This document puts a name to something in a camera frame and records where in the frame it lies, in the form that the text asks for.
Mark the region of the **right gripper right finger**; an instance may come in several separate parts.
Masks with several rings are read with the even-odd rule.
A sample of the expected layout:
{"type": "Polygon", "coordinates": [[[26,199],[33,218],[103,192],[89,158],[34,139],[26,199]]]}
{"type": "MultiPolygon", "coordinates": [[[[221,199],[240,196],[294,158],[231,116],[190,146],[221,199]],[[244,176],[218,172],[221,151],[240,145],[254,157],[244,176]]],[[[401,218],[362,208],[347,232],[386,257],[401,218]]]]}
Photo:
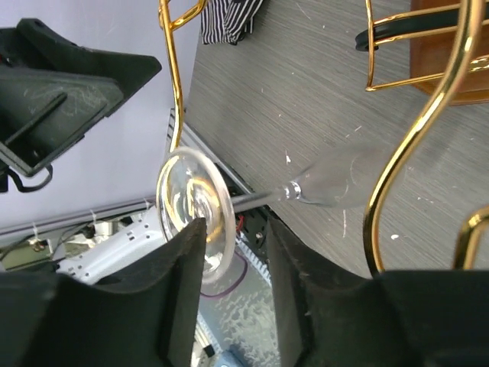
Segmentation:
{"type": "Polygon", "coordinates": [[[387,271],[362,278],[267,226],[284,366],[486,366],[486,271],[387,271]]]}

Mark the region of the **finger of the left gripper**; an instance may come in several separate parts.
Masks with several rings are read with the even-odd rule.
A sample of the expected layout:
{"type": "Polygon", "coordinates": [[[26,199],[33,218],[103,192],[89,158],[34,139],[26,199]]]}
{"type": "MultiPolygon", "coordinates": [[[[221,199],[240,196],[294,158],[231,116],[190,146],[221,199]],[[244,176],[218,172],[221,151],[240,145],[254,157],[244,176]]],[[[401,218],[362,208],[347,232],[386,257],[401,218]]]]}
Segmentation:
{"type": "Polygon", "coordinates": [[[1,30],[1,169],[32,177],[161,70],[152,56],[81,47],[41,20],[1,30]]]}

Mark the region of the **black white striped cloth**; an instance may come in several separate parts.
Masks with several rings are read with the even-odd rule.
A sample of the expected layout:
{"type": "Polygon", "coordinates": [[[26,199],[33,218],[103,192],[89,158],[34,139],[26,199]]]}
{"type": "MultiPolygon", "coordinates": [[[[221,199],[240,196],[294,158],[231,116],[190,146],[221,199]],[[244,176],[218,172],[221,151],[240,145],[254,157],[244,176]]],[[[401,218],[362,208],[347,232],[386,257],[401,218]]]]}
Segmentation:
{"type": "Polygon", "coordinates": [[[211,0],[201,13],[203,44],[237,45],[253,32],[263,0],[211,0]]]}

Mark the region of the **clear wine glass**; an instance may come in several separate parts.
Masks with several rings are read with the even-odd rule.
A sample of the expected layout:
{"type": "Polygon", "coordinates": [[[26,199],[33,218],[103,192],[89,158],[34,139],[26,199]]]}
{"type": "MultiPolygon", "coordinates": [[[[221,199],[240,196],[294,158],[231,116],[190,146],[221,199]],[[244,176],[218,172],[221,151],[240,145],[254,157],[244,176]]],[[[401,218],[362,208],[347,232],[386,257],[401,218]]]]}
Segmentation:
{"type": "Polygon", "coordinates": [[[329,148],[294,178],[262,193],[231,196],[216,164],[201,151],[173,151],[157,181],[157,210],[167,239],[196,218],[206,221],[202,281],[220,279],[235,251],[235,216],[277,201],[296,200],[327,208],[349,209],[366,203],[388,149],[377,143],[329,148]]]}

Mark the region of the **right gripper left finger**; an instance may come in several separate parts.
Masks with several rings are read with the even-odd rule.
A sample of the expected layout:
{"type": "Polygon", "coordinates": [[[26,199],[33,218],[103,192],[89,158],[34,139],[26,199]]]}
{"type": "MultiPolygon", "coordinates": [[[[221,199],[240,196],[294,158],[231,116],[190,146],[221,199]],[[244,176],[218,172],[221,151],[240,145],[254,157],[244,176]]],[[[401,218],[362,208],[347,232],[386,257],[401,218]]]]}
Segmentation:
{"type": "Polygon", "coordinates": [[[188,366],[206,224],[87,285],[64,274],[1,276],[3,366],[188,366]]]}

